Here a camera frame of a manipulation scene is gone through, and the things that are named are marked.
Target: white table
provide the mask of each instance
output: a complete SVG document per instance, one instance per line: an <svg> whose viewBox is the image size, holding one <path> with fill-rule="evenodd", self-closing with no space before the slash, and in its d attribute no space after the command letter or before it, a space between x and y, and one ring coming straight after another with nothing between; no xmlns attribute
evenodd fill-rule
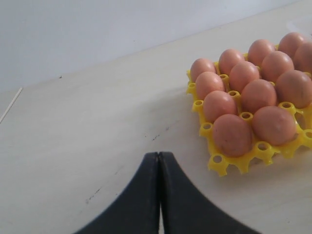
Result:
<svg viewBox="0 0 312 234"><path fill-rule="evenodd" d="M26 87L0 124L0 233L72 233L105 209L143 155L172 151L216 205L267 234L310 233L311 152L248 174L207 170L185 71L226 48L278 43L301 1L106 64Z"/></svg>

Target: yellow egg tray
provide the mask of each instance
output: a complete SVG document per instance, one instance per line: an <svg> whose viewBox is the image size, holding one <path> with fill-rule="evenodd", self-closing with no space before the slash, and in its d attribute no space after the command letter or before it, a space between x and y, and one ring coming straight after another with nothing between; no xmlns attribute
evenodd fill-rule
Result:
<svg viewBox="0 0 312 234"><path fill-rule="evenodd" d="M222 78L226 91L234 98L237 103L239 116L251 124L253 115L249 112L242 112L240 103L240 93L235 90L230 90L229 87L229 77L225 74L220 74L218 68L218 62L215 62L215 67L217 69L218 75ZM287 110L292 114L294 121L296 122L297 137L292 142L281 146L271 146L269 143L260 141L255 135L253 135L253 148L247 154L240 157L226 157L223 155L215 146L212 138L212 123L206 122L203 113L203 100L199 100L196 95L195 83L191 80L190 70L187 71L187 76L189 78L187 93L193 95L193 106L192 111L197 112L199 115L200 129L199 135L205 137L208 143L208 152L210 154L210 159L208 162L209 170L215 170L218 172L219 176L227 175L227 167L235 165L241 174L247 173L249 170L250 161L253 158L261 159L266 165L273 163L272 157L276 154L281 154L284 158L292 158L295 151L300 146L306 146L312 148L312 105L304 109L296 109L295 106L290 102L281 102L279 107ZM300 127L297 121L296 115L301 114L304 119L305 127Z"/></svg>

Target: egg tray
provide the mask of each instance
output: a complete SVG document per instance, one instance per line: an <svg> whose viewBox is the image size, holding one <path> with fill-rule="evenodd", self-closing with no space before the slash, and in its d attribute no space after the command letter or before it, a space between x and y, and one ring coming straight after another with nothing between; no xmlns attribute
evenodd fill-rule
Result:
<svg viewBox="0 0 312 234"><path fill-rule="evenodd" d="M229 77L226 74L220 74L218 62L214 63L218 75L221 77L222 81L225 84L226 91L234 98L237 103L239 116L251 124L253 115L249 112L243 112L240 102L240 93L235 90L231 90L229 87ZM187 76L189 78L187 94L192 94L193 96L193 106L192 111L197 112L199 115L199 135L205 137L208 143L208 152L210 154L210 159L208 162L209 170L215 170L218 172L219 176L227 175L227 167L231 164L236 166L241 174L247 173L249 170L250 161L254 158L262 160L266 165L273 163L272 157L276 154L281 154L284 158L292 158L295 151L300 146L306 146L312 148L312 105L303 108L297 109L290 102L281 102L278 104L279 107L287 110L293 116L293 119L296 123L297 137L295 140L286 143L281 146L272 146L267 142L260 141L253 134L253 148L248 153L240 157L226 157L223 155L216 147L213 138L212 138L212 127L213 124L206 122L205 116L203 113L203 100L199 100L196 95L195 83L191 80L190 70L187 71ZM300 127L297 121L296 114L300 114L305 122L305 127Z"/></svg>

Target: egg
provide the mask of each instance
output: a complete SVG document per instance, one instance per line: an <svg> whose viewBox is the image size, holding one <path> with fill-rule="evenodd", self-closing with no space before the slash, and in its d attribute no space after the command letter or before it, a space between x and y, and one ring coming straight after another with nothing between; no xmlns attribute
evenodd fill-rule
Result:
<svg viewBox="0 0 312 234"><path fill-rule="evenodd" d="M236 115L225 114L217 118L212 136L217 149L227 157L240 157L252 149L252 129Z"/></svg>
<svg viewBox="0 0 312 234"><path fill-rule="evenodd" d="M191 79L193 82L196 81L197 77L203 72L214 72L216 73L215 65L213 62L206 58L198 58L191 66L190 70Z"/></svg>
<svg viewBox="0 0 312 234"><path fill-rule="evenodd" d="M241 97L244 111L254 114L264 106L275 106L277 95L273 85L263 79L257 79L246 85Z"/></svg>
<svg viewBox="0 0 312 234"><path fill-rule="evenodd" d="M312 42L302 44L293 57L296 70L312 73Z"/></svg>
<svg viewBox="0 0 312 234"><path fill-rule="evenodd" d="M253 65L251 62L240 61L232 68L230 72L230 88L241 93L249 82L259 78L260 73L255 65Z"/></svg>
<svg viewBox="0 0 312 234"><path fill-rule="evenodd" d="M263 59L276 48L273 43L266 39L259 39L249 47L247 59L256 66L261 66Z"/></svg>
<svg viewBox="0 0 312 234"><path fill-rule="evenodd" d="M279 42L278 50L293 58L297 49L306 41L307 39L302 34L291 32L285 35Z"/></svg>
<svg viewBox="0 0 312 234"><path fill-rule="evenodd" d="M216 90L212 91L205 97L203 102L203 112L206 121L213 123L222 115L237 115L237 106L231 95Z"/></svg>
<svg viewBox="0 0 312 234"><path fill-rule="evenodd" d="M300 71L290 70L276 81L275 89L280 101L288 101L296 108L304 108L312 102L312 80Z"/></svg>
<svg viewBox="0 0 312 234"><path fill-rule="evenodd" d="M245 58L241 52L235 49L225 50L219 58L219 70L221 74L230 74L231 69Z"/></svg>
<svg viewBox="0 0 312 234"><path fill-rule="evenodd" d="M273 146L283 145L294 139L296 123L293 116L277 106L266 106L253 116L254 134Z"/></svg>
<svg viewBox="0 0 312 234"><path fill-rule="evenodd" d="M281 51L268 54L261 64L261 77L276 82L277 78L286 71L293 70L292 59Z"/></svg>
<svg viewBox="0 0 312 234"><path fill-rule="evenodd" d="M225 91L224 83L220 76L213 72L203 72L195 82L197 97L200 100L215 90Z"/></svg>

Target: yellow plastic egg tray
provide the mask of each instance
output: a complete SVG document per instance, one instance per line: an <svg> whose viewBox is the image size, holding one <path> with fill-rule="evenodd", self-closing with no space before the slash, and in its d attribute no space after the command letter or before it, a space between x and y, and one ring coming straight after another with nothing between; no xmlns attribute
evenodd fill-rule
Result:
<svg viewBox="0 0 312 234"><path fill-rule="evenodd" d="M217 69L218 75L222 78L226 91L234 98L237 103L239 116L251 124L253 118L252 113L242 112L240 103L240 93L238 91L230 90L229 87L229 77L225 74L220 74L218 62L215 62L215 67ZM208 152L210 154L210 159L208 162L209 170L215 170L218 172L219 176L225 176L227 174L227 167L235 165L241 174L247 173L249 170L250 161L253 158L261 159L266 165L273 163L272 157L276 154L281 154L284 158L292 158L295 151L300 146L306 146L312 148L312 105L304 109L296 109L295 106L290 102L281 102L279 107L290 112L296 122L297 126L297 137L292 142L281 146L271 146L269 143L260 141L257 137L253 136L253 148L247 154L240 157L226 157L223 155L215 146L212 138L212 123L206 122L205 116L203 114L203 100L199 100L196 95L195 83L192 82L190 76L190 70L187 71L187 76L189 78L187 93L193 95L193 106L192 111L197 112L199 115L200 129L199 135L205 137L208 143ZM296 119L296 115L301 114L304 119L305 127L300 127L299 122Z"/></svg>

